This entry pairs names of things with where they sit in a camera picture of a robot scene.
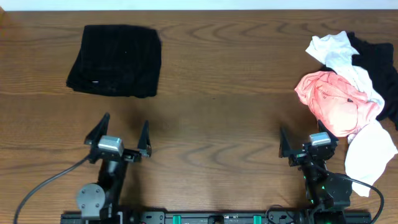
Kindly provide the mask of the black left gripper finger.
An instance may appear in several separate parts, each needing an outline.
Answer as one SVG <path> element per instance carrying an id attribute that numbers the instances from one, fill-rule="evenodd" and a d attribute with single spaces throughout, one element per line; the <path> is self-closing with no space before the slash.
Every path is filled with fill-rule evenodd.
<path id="1" fill-rule="evenodd" d="M 152 146 L 149 138 L 149 122 L 145 121 L 144 126 L 142 128 L 141 136 L 139 138 L 139 142 L 137 148 L 143 157 L 150 157 L 152 155 Z"/>
<path id="2" fill-rule="evenodd" d="M 108 131 L 110 114 L 105 113 L 100 122 L 89 132 L 84 140 L 86 145 L 97 145 L 102 136 Z"/>

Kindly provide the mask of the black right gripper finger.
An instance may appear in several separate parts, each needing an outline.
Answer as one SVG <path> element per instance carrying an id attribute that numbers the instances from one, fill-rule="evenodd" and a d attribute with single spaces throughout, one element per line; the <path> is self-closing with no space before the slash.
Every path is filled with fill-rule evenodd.
<path id="1" fill-rule="evenodd" d="M 320 119 L 317 121 L 317 125 L 320 133 L 326 132 L 331 139 L 331 142 L 338 143 L 338 138 L 329 129 L 326 128 L 326 126 L 322 123 Z"/>
<path id="2" fill-rule="evenodd" d="M 287 139 L 285 129 L 280 128 L 280 146 L 279 146 L 279 157 L 289 157 L 292 153 L 292 147 Z"/>

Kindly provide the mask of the black sparkly cardigan pearl buttons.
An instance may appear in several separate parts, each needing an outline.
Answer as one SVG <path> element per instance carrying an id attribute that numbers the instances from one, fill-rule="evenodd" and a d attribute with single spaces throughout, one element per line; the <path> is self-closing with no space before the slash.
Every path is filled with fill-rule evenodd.
<path id="1" fill-rule="evenodd" d="M 153 97 L 162 65 L 155 29 L 131 25 L 87 25 L 66 86 L 103 96 Z"/>

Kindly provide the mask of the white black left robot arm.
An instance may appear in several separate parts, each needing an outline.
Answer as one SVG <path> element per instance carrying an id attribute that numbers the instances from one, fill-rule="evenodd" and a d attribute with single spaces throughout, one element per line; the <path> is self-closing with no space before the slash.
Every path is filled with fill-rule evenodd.
<path id="1" fill-rule="evenodd" d="M 81 219 L 86 223 L 120 217 L 119 199 L 128 164 L 152 154 L 148 121 L 143 125 L 137 148 L 126 149 L 121 138 L 107 134 L 109 120 L 110 114 L 105 113 L 85 138 L 85 144 L 90 146 L 88 162 L 102 160 L 97 182 L 84 185 L 76 196 Z"/>

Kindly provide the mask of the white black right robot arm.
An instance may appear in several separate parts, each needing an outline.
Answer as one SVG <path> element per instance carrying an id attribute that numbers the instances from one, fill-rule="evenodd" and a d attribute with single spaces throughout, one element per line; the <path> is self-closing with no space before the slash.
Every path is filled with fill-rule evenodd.
<path id="1" fill-rule="evenodd" d="M 289 142 L 289 133 L 280 128 L 279 157 L 288 158 L 289 166 L 303 172 L 306 198 L 321 209 L 344 209 L 351 205 L 351 182 L 326 168 L 326 161 L 335 155 L 338 138 L 318 121 L 318 132 L 308 137 L 300 149 Z"/>

